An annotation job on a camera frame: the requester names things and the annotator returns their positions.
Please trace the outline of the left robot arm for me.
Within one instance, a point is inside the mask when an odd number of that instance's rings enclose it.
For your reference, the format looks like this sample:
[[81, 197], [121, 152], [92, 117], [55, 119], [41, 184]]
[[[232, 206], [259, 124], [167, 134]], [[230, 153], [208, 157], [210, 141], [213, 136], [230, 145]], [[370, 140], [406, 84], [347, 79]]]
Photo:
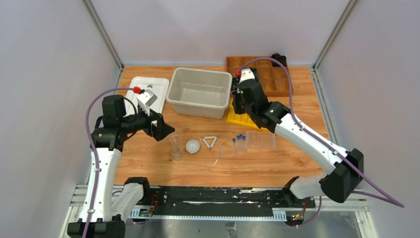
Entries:
[[152, 192], [146, 177], [129, 178], [117, 199], [112, 201], [124, 142], [140, 130], [156, 141], [175, 131], [164, 122], [162, 114], [151, 109], [156, 95], [143, 92], [136, 99], [138, 108], [128, 116], [123, 96], [103, 98], [103, 116], [98, 121], [103, 126], [96, 125], [89, 133], [92, 162], [85, 201], [78, 220], [67, 227], [67, 235], [71, 238], [122, 238], [134, 206], [151, 202]]

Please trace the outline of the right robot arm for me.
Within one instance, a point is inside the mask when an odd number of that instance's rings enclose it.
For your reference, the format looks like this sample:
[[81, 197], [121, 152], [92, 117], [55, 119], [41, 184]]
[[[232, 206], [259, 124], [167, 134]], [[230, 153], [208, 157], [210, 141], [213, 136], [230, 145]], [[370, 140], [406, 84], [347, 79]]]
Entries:
[[356, 169], [363, 170], [364, 156], [358, 149], [348, 151], [302, 123], [280, 102], [270, 102], [260, 82], [248, 79], [233, 92], [234, 109], [246, 113], [259, 128], [286, 138], [313, 158], [324, 170], [311, 177], [293, 177], [284, 186], [283, 200], [295, 207], [304, 198], [327, 196], [343, 203], [362, 181]]

